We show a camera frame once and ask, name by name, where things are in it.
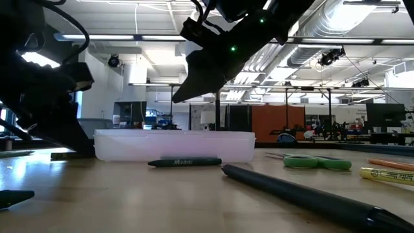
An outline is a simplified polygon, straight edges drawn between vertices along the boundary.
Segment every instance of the orange pencil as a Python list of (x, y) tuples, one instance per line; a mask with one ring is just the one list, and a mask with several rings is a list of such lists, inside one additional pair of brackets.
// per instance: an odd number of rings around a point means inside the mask
[(368, 162), (371, 164), (378, 164), (387, 166), (390, 168), (399, 168), (406, 171), (412, 171), (414, 172), (414, 164), (407, 164), (403, 162), (395, 162), (395, 161), (387, 161), (383, 159), (368, 159)]

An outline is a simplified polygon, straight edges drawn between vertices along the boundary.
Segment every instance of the white plastic bin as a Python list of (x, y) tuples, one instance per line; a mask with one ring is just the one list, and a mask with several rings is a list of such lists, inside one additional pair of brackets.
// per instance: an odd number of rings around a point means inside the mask
[(140, 129), (95, 130), (96, 156), (103, 161), (153, 161), (162, 157), (217, 157), (250, 162), (254, 133)]

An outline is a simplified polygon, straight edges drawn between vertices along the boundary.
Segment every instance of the black pen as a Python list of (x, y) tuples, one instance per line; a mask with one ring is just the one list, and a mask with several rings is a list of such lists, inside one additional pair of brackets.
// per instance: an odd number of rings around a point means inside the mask
[(160, 159), (148, 163), (157, 168), (183, 167), (183, 166), (214, 166), (220, 165), (221, 159), (217, 158), (186, 158), (186, 159)]
[(237, 166), (226, 165), (222, 170), (232, 179), (321, 214), (359, 232), (414, 232), (414, 225), (377, 206), (251, 172)]

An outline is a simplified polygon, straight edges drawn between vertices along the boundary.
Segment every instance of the computer monitor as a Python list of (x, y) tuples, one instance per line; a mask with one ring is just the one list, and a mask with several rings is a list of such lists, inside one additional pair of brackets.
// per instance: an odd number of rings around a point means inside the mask
[(120, 115), (121, 122), (145, 121), (147, 102), (115, 102), (114, 115)]
[(404, 104), (366, 104), (369, 127), (401, 127), (406, 119)]

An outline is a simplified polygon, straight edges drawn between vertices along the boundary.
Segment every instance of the yellow highlighter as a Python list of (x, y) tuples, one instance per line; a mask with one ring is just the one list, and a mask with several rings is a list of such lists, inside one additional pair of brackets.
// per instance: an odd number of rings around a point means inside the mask
[(398, 184), (406, 184), (414, 186), (414, 172), (384, 170), (375, 168), (361, 168), (360, 175), (366, 179), (377, 181), (387, 181)]

